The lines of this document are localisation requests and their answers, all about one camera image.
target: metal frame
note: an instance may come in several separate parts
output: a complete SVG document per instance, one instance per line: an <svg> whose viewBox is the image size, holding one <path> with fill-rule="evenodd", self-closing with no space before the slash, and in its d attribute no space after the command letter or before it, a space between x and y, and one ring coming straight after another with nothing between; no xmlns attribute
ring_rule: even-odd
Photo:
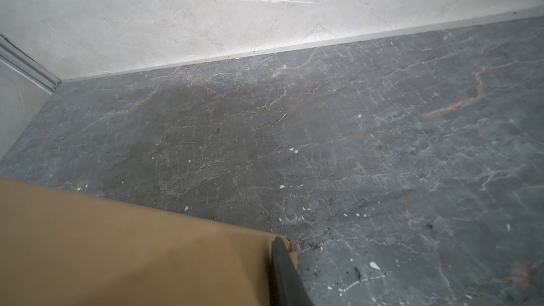
<svg viewBox="0 0 544 306"><path fill-rule="evenodd" d="M44 67L1 35L0 62L29 79L49 94L52 94L61 82L55 75L45 70Z"/></svg>

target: white speck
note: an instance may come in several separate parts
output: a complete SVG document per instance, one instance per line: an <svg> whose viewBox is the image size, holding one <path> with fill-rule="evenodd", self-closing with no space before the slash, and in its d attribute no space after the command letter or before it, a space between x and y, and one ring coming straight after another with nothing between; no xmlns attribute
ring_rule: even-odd
<svg viewBox="0 0 544 306"><path fill-rule="evenodd" d="M380 267L376 264L376 262L371 262L371 267L380 271Z"/></svg>

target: brown box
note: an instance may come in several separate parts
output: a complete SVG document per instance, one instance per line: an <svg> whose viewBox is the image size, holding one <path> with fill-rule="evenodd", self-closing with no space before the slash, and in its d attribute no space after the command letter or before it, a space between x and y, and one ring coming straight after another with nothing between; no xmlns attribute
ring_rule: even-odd
<svg viewBox="0 0 544 306"><path fill-rule="evenodd" d="M0 304L268 305L276 236L0 180Z"/></svg>

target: gray marble floor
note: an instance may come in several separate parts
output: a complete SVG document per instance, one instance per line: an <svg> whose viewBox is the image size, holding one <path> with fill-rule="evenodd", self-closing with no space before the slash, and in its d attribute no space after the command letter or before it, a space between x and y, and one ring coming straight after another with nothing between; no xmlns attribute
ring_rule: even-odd
<svg viewBox="0 0 544 306"><path fill-rule="evenodd" d="M285 234L316 305L542 305L543 30L64 83L0 175Z"/></svg>

